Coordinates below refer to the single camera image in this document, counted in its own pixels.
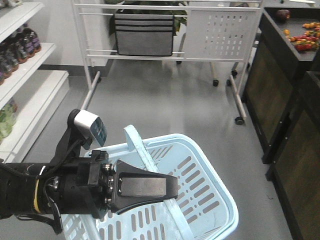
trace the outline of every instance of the perforated panel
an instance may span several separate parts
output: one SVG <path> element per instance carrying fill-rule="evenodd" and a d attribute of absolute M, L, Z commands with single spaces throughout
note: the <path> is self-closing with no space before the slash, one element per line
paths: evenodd
<path fill-rule="evenodd" d="M 246 60 L 254 42 L 259 9 L 224 9 L 191 11 L 183 48 L 187 59 Z"/>

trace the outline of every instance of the gray storage bag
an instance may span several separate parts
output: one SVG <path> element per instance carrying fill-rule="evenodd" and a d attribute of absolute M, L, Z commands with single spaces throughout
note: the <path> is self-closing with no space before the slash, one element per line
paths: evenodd
<path fill-rule="evenodd" d="M 115 13 L 119 55 L 167 57 L 172 55 L 174 16 Z"/>

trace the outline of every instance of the light blue basket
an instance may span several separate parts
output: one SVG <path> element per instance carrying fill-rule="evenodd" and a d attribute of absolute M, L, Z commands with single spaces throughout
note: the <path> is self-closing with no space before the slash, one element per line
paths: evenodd
<path fill-rule="evenodd" d="M 63 215 L 67 240 L 221 240 L 239 221 L 238 209 L 200 147 L 189 137 L 170 134 L 141 140 L 125 129 L 127 143 L 98 148 L 137 168 L 178 178 L 178 198 L 143 205 L 95 220 Z"/>

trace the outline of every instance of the white metal cart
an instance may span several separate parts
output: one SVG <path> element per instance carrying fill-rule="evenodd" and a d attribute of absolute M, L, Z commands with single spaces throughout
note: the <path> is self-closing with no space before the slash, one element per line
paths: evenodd
<path fill-rule="evenodd" d="M 243 63 L 240 76 L 235 80 L 230 74 L 227 85 L 231 85 L 239 115 L 235 123 L 241 125 L 246 119 L 244 106 L 240 98 L 240 91 L 245 78 L 246 67 L 255 41 L 260 17 L 262 14 L 262 0 L 192 0 L 186 6 L 164 5 L 119 5 L 119 4 L 83 4 L 72 0 L 74 17 L 83 57 L 85 74 L 89 92 L 82 108 L 85 109 L 92 97 L 100 79 L 97 72 L 91 78 L 89 67 L 92 59 L 125 59 L 125 60 L 158 60 L 158 61 L 202 61 L 202 62 L 235 62 Z M 250 7 L 231 7 L 235 3 L 250 3 Z M 108 10 L 182 10 L 187 15 L 187 26 L 182 37 L 179 51 L 172 52 L 172 56 L 128 56 L 118 55 L 112 49 L 89 49 L 86 30 L 82 16 L 102 15 L 112 16 L 112 13 L 92 13 L 88 9 Z"/>

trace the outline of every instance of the shelf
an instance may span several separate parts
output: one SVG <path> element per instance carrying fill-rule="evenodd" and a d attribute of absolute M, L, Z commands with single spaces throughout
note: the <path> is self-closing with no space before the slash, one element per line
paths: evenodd
<path fill-rule="evenodd" d="M 28 81 L 55 48 L 56 46 L 53 43 L 41 43 L 41 51 L 37 52 L 34 57 L 29 58 L 25 63 L 19 64 L 18 70 L 14 71 L 10 77 L 4 80 L 4 83 L 0 85 L 0 109 Z"/>
<path fill-rule="evenodd" d="M 68 72 L 37 70 L 16 93 L 17 121 L 0 144 L 5 163 L 21 162 L 69 90 Z"/>
<path fill-rule="evenodd" d="M 42 2 L 24 2 L 15 8 L 5 7 L 0 10 L 0 42 L 12 34 L 21 25 L 44 7 Z"/>

